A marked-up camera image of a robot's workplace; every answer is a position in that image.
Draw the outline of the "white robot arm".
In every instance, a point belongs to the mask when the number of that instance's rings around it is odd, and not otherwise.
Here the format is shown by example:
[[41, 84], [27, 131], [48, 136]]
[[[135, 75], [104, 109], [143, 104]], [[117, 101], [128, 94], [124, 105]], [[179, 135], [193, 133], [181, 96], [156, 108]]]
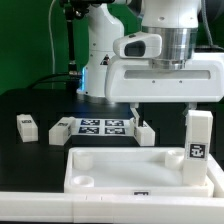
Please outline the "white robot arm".
[[224, 97], [224, 53], [196, 53], [198, 16], [205, 0], [115, 0], [138, 5], [141, 30], [124, 34], [105, 4], [87, 15], [89, 61], [82, 99], [94, 102], [218, 102]]

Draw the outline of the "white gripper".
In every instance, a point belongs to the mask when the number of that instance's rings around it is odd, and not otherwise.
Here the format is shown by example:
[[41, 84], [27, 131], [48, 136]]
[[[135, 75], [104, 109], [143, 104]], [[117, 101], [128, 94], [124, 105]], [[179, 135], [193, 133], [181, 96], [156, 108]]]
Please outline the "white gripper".
[[105, 96], [112, 102], [130, 103], [135, 126], [142, 126], [137, 111], [141, 102], [183, 102], [189, 110], [197, 102], [218, 102], [224, 97], [224, 54], [195, 53], [180, 70], [153, 68], [149, 60], [119, 59], [107, 68]]

